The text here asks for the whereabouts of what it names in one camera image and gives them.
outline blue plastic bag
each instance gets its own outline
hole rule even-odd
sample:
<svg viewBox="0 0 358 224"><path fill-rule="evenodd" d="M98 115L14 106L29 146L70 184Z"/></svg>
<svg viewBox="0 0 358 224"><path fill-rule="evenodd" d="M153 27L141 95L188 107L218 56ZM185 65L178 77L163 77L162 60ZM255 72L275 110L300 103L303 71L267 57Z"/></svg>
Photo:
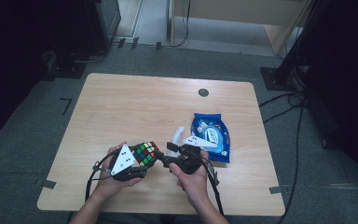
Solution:
<svg viewBox="0 0 358 224"><path fill-rule="evenodd" d="M217 144L217 147L205 148L209 152L209 160L229 163L230 140L221 114L194 113L191 134Z"/></svg>

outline forearm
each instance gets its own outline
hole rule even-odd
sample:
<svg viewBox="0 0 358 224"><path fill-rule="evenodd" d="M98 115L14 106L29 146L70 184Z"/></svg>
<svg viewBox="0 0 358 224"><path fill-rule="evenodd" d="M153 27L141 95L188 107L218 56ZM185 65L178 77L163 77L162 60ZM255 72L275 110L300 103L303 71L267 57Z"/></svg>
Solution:
<svg viewBox="0 0 358 224"><path fill-rule="evenodd" d="M89 199L83 204L75 217L71 220L71 224L96 223L100 209L104 204L104 199L91 194Z"/></svg>
<svg viewBox="0 0 358 224"><path fill-rule="evenodd" d="M203 224L224 224L226 219L217 211L209 198L192 203Z"/></svg>

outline gray carpet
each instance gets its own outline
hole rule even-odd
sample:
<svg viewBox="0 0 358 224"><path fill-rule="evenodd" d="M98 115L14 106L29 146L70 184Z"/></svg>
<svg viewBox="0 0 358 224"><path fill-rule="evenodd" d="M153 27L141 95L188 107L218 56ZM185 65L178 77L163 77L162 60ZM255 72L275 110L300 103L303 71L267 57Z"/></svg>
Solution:
<svg viewBox="0 0 358 224"><path fill-rule="evenodd" d="M259 67L278 67L281 58L191 49L113 46L81 79L40 81L0 131L0 223L65 223L67 212L40 211L41 188L89 73L186 77L251 82L259 103L282 94L267 91ZM65 114L67 101L73 99ZM286 98L261 108L263 119L290 107ZM280 185L287 203L296 167L300 109L266 123ZM311 113L304 109L299 136L295 194L283 223L358 223L358 165L339 150L326 150ZM231 223L277 223L278 217L229 217Z"/></svg>

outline wooden tabletop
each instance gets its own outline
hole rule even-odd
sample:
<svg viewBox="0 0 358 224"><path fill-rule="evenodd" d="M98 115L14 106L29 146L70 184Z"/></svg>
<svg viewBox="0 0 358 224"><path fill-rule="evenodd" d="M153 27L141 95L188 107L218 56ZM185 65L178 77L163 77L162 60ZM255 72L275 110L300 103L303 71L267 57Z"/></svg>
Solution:
<svg viewBox="0 0 358 224"><path fill-rule="evenodd" d="M201 97L200 89L209 95ZM190 136L195 112L221 114L229 131L230 164L215 163L225 214L282 215L282 195L269 191L279 184L251 83L114 74L88 76L48 174L57 186L43 188L37 206L79 210L91 167L108 148L123 141L130 146L154 141L165 153L178 127L186 127L184 138ZM123 189L103 210L195 214L176 181L157 161L141 183ZM217 208L209 183L208 192Z"/></svg>

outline black metal base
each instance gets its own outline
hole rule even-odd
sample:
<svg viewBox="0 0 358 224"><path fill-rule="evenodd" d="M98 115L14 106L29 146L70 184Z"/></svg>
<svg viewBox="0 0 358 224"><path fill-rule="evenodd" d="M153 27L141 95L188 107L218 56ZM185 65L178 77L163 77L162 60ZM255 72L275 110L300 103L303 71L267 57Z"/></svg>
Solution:
<svg viewBox="0 0 358 224"><path fill-rule="evenodd" d="M48 70L46 77L69 77L69 78L81 78L83 75L84 69L86 68L86 63L58 63L57 60Z"/></svg>
<svg viewBox="0 0 358 224"><path fill-rule="evenodd" d="M284 82L278 82L275 79L275 73L278 68L260 67L261 75L264 78L264 83L269 91L297 91L292 77L289 76Z"/></svg>

